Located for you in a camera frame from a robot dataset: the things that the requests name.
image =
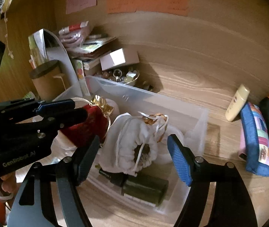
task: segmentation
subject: blue gripper pad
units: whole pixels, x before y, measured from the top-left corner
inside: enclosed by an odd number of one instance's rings
[[[189,148],[183,147],[175,134],[168,136],[167,146],[179,178],[190,187],[194,169],[193,153]]]

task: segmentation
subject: plastic storage box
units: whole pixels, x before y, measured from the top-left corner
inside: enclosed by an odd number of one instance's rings
[[[184,135],[184,146],[189,147],[195,156],[202,156],[205,146],[205,136],[208,121],[208,109],[185,103],[171,97],[152,93],[135,87],[112,82],[105,79],[87,76],[85,78],[91,95],[99,95],[114,100],[120,113],[128,112],[138,116],[138,111],[145,114],[163,113],[169,116],[169,124],[177,127]],[[87,87],[84,80],[71,86],[55,100],[72,97],[85,98]],[[186,201],[189,187],[180,181],[173,163],[164,165],[152,164],[144,168],[145,174],[169,180],[169,187],[162,204],[153,207],[137,202],[121,195],[121,188],[111,184],[99,174],[98,169],[92,166],[87,178],[95,187],[136,211],[147,215],[160,213],[166,215],[168,222],[174,223]]]

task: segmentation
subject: brown canister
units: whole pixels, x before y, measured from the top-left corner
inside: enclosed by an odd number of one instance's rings
[[[58,60],[51,60],[29,73],[41,100],[52,101],[69,88],[65,74],[61,73]]]

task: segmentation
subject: wood grain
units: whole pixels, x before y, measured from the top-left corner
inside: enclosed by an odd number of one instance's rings
[[[241,83],[251,89],[249,99],[255,104],[269,94],[269,0],[189,0],[189,9],[187,17],[149,12],[108,15],[106,0],[98,0],[97,6],[66,15],[65,0],[13,0],[8,23],[16,60],[7,59],[10,64],[3,64],[0,71],[1,99],[19,98],[33,87],[25,77],[29,34],[89,20],[95,32],[117,36],[121,46],[138,51],[140,78],[161,94],[210,110],[204,157],[236,165],[262,226],[269,218],[269,178],[245,171],[237,157],[240,121],[228,123],[224,113]],[[19,180],[25,172],[19,172]],[[88,182],[79,190],[94,226],[173,226],[164,216],[125,208]],[[210,209],[209,199],[206,211]],[[57,213],[61,223],[59,208]]]

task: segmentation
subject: finger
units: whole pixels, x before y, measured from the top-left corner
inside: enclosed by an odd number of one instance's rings
[[[9,177],[7,180],[3,181],[2,189],[8,193],[13,193],[17,186],[17,178],[15,175]]]
[[[7,180],[8,178],[10,178],[11,176],[15,175],[15,172],[9,173],[7,175],[4,175],[2,177],[0,177],[3,181]]]

